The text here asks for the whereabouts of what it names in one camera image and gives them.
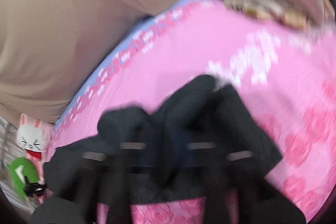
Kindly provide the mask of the pink bunny cartoon pillow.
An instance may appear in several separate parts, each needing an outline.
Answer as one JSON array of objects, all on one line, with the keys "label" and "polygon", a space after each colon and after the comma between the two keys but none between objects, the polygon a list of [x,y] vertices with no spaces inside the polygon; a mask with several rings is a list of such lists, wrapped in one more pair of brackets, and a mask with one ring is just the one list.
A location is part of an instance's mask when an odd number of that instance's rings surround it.
[{"label": "pink bunny cartoon pillow", "polygon": [[47,160],[52,132],[52,124],[21,114],[17,144],[26,152],[26,158],[37,168],[40,184],[45,183],[43,165]]}]

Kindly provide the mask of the dark grey pants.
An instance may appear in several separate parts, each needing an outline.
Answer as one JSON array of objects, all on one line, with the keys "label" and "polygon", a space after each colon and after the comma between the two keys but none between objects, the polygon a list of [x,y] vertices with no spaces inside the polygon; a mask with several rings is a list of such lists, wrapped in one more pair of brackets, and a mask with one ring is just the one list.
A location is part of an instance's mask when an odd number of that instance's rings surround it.
[{"label": "dark grey pants", "polygon": [[261,129],[230,84],[201,75],[171,94],[153,113],[138,106],[104,112],[95,136],[59,147],[44,166],[47,186],[60,193],[75,176],[86,152],[107,156],[116,166],[122,154],[134,204],[188,200],[203,194],[200,170],[244,153],[241,170],[268,174],[282,154]]}]

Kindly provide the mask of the beige fabric headboard cover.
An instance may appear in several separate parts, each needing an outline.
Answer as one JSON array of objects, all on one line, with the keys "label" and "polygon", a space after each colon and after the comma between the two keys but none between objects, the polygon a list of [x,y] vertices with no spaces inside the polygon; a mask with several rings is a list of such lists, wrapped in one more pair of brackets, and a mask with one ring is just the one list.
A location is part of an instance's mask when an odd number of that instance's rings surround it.
[{"label": "beige fabric headboard cover", "polygon": [[1,0],[1,116],[54,123],[133,25],[178,0]]}]

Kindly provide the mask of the green frog plush toy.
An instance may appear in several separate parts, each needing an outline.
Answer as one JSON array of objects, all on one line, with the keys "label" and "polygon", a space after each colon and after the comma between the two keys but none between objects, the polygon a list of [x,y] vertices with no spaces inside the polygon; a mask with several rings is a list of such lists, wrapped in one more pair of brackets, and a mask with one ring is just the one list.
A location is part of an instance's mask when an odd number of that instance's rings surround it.
[{"label": "green frog plush toy", "polygon": [[7,169],[15,191],[23,200],[27,197],[24,191],[26,187],[25,177],[29,179],[31,184],[38,183],[43,185],[45,183],[43,164],[33,158],[17,157],[7,165]]}]

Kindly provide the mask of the pink floral bed sheet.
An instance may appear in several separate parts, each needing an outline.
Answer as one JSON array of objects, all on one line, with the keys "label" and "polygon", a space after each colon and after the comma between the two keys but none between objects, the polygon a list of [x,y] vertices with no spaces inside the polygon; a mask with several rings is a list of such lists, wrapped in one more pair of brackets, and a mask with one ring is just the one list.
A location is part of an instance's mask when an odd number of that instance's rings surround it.
[{"label": "pink floral bed sheet", "polygon": [[137,27],[90,75],[56,122],[47,152],[95,135],[107,109],[154,110],[209,73],[230,81],[284,160],[268,175],[307,220],[335,186],[335,25],[300,34],[227,10],[219,0],[182,0]]}]

